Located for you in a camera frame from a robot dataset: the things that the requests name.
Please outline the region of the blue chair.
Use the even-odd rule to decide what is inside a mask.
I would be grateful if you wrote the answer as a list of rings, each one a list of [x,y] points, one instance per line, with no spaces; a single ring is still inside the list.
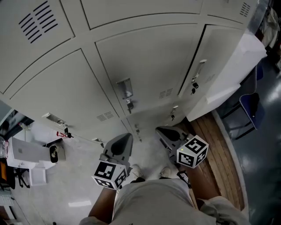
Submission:
[[[239,97],[239,100],[234,105],[232,105],[232,108],[229,112],[221,117],[221,119],[224,119],[239,108],[243,109],[243,112],[248,117],[249,122],[246,125],[234,127],[233,130],[238,130],[247,127],[248,125],[252,125],[252,127],[245,131],[243,134],[237,136],[235,140],[241,139],[250,132],[257,130],[261,125],[261,122],[265,115],[265,111],[260,102],[259,94],[256,92],[256,90],[257,81],[261,80],[262,78],[263,68],[261,63],[258,63],[240,83],[242,95]]]

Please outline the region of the large white foam panel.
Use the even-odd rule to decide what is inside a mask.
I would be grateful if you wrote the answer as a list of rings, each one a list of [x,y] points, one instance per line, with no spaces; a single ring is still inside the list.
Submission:
[[[248,29],[208,92],[186,113],[193,121],[222,105],[239,87],[242,80],[266,56],[262,42]]]

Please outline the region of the dark framed window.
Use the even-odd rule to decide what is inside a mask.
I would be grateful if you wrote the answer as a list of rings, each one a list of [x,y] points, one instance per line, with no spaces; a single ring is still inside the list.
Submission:
[[[0,100],[0,136],[9,138],[22,130],[20,125],[30,125],[34,121]]]

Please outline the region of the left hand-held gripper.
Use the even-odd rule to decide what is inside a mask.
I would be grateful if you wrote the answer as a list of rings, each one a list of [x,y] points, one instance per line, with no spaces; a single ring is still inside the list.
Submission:
[[[114,190],[122,187],[131,171],[129,158],[132,147],[131,133],[121,134],[106,144],[92,176],[97,185]]]

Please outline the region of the clothes rack with coats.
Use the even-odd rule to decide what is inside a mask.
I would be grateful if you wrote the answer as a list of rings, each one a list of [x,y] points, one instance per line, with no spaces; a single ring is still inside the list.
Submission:
[[[272,7],[269,7],[255,33],[265,48],[272,49],[274,47],[281,31],[280,23],[281,17]]]

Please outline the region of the beige waste bin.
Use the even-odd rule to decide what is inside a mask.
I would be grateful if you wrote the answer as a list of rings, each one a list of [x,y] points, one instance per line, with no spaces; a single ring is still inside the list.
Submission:
[[[65,150],[60,145],[52,145],[49,147],[50,160],[52,163],[57,163],[58,161],[65,161]]]

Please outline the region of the black office chair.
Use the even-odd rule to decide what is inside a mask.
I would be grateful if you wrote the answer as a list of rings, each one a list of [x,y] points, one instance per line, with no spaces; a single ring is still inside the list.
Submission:
[[[29,171],[29,169],[22,169],[18,167],[10,167],[7,164],[7,160],[5,158],[0,158],[0,189],[4,190],[4,188],[15,189],[15,181],[18,179],[19,186],[23,188],[30,188],[24,178],[23,174]]]

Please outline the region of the person's left shoe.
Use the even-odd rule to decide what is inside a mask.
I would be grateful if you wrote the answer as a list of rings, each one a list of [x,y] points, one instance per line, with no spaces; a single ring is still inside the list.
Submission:
[[[133,174],[134,179],[137,178],[145,179],[145,176],[142,173],[141,168],[137,164],[134,164],[131,167],[132,167],[131,173]]]

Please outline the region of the clear water bottle red label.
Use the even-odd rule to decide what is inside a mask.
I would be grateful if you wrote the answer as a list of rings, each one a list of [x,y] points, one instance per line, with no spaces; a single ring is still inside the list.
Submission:
[[[8,156],[8,142],[0,136],[0,158],[7,158]]]

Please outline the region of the white water dispenser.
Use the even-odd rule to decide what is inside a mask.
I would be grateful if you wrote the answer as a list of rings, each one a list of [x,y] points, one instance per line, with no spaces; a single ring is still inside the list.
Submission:
[[[7,165],[25,169],[47,170],[53,166],[49,149],[14,137],[8,140]]]

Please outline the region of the white open box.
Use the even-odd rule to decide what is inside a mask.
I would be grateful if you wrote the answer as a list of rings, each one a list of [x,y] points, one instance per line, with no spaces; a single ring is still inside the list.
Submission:
[[[33,168],[29,170],[29,179],[31,186],[42,186],[47,184],[46,170]]]

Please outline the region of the grey metal locker cabinet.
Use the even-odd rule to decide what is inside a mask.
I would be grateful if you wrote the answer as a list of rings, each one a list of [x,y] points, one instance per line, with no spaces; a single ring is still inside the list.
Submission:
[[[82,50],[126,132],[139,142],[136,129],[144,140],[157,126],[174,125],[186,118],[227,64],[246,29],[259,27],[269,1],[0,0],[0,100],[22,113],[11,101],[12,96],[48,66]],[[197,28],[171,102],[126,115],[96,43],[122,33],[172,24],[196,24]],[[192,82],[198,84],[193,95]],[[63,129],[35,121],[60,132],[68,128],[54,118],[51,121]]]

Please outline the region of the person's torso in light shirt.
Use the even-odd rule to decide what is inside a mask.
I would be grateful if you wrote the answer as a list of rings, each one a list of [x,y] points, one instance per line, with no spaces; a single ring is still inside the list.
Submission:
[[[196,209],[178,178],[130,183],[119,191],[109,225],[251,225],[224,197],[202,202]]]

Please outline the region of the wooden platform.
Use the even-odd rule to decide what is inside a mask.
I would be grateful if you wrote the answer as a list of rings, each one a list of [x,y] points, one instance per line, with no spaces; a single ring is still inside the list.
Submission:
[[[191,122],[183,119],[175,126],[192,135],[197,134],[209,144],[207,157],[198,167],[205,178],[215,185],[219,194],[230,200],[237,209],[243,210],[245,208],[244,188],[214,115],[209,112]]]

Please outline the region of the person's right forearm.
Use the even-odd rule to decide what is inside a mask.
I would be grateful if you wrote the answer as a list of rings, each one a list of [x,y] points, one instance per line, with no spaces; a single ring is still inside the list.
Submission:
[[[190,168],[181,166],[180,169],[186,171],[194,196],[197,200],[209,200],[220,196],[215,185],[205,178],[203,172],[198,167]]]

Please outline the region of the person's left forearm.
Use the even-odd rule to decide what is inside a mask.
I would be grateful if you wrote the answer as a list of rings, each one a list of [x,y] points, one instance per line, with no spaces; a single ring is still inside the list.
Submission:
[[[116,190],[103,188],[88,216],[110,223],[113,216],[115,197]]]

